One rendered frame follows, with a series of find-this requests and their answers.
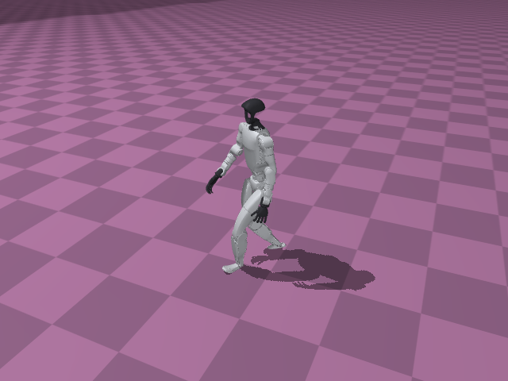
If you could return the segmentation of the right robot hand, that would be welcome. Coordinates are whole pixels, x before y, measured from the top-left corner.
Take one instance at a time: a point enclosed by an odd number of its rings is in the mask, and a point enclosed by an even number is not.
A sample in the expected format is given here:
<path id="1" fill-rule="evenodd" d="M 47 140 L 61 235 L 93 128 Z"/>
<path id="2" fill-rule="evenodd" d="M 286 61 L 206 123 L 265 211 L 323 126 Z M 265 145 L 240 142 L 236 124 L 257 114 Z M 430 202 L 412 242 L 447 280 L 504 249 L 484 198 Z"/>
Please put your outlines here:
<path id="1" fill-rule="evenodd" d="M 208 194 L 211 194 L 213 193 L 212 191 L 212 187 L 213 185 L 217 182 L 218 178 L 221 178 L 221 173 L 223 172 L 223 170 L 220 168 L 217 170 L 217 172 L 215 172 L 215 175 L 210 179 L 210 181 L 208 182 L 208 184 L 206 185 L 206 191 Z"/>

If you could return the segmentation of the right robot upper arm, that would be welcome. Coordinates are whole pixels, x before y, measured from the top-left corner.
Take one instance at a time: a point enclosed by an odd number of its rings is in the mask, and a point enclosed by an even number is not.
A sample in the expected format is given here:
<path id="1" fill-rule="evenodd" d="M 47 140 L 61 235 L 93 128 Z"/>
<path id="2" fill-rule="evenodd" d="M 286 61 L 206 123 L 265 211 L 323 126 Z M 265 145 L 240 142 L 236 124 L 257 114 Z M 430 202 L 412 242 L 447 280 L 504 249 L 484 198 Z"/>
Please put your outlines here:
<path id="1" fill-rule="evenodd" d="M 242 143 L 242 129 L 247 122 L 241 122 L 239 124 L 239 131 L 237 134 L 237 143 L 231 148 L 231 152 L 235 156 L 240 156 L 243 153 L 243 143 Z"/>

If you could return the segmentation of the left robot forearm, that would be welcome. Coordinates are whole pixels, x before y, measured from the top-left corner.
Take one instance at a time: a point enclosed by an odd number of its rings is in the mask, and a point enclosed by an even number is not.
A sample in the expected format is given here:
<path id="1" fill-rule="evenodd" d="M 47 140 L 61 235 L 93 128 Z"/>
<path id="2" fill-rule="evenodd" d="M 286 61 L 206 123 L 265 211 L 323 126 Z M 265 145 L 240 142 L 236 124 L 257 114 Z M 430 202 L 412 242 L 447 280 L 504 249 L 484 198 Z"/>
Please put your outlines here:
<path id="1" fill-rule="evenodd" d="M 265 184 L 264 184 L 264 200 L 263 200 L 263 203 L 264 205 L 269 205 L 270 201 L 271 201 L 271 197 L 272 197 L 272 191 L 273 191 L 273 188 L 274 188 L 274 185 L 275 185 L 275 171 L 271 168 L 267 169 L 266 172 L 265 172 L 265 175 L 266 175 L 266 179 L 264 180 Z"/>

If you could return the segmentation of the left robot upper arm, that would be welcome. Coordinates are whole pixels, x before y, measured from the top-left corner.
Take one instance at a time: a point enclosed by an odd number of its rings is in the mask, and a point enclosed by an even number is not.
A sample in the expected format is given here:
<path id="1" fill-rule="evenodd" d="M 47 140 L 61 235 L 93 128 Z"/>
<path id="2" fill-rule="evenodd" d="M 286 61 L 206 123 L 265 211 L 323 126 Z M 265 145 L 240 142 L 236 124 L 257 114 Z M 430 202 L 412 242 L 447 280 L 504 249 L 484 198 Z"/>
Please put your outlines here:
<path id="1" fill-rule="evenodd" d="M 267 167 L 264 169 L 264 174 L 267 169 L 271 168 L 277 172 L 274 156 L 274 142 L 267 134 L 261 134 L 258 136 L 260 149 L 263 151 L 264 161 L 267 163 Z"/>

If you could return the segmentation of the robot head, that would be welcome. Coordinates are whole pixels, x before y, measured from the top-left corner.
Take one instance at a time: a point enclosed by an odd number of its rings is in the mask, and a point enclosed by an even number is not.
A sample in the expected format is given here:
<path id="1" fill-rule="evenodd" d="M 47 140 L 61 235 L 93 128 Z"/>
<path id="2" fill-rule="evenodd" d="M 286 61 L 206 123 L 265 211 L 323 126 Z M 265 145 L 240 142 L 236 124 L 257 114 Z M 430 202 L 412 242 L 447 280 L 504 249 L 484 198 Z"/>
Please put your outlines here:
<path id="1" fill-rule="evenodd" d="M 260 128 L 261 129 L 265 129 L 263 127 L 263 125 L 260 123 L 260 120 L 258 118 L 256 118 L 256 117 L 254 117 L 256 113 L 258 113 L 258 112 L 260 112 L 260 111 L 265 109 L 265 105 L 264 105 L 264 103 L 261 100 L 259 100 L 258 98 L 251 98 L 251 99 L 247 100 L 246 102 L 244 102 L 242 104 L 242 107 L 244 108 L 244 115 L 245 115 L 246 122 L 249 125 L 251 124 L 248 127 L 249 130 L 252 130 L 252 131 L 258 130 L 258 129 L 254 129 L 253 128 L 254 126 L 258 126 L 259 129 Z M 250 118 L 248 117 L 248 113 L 251 114 Z"/>

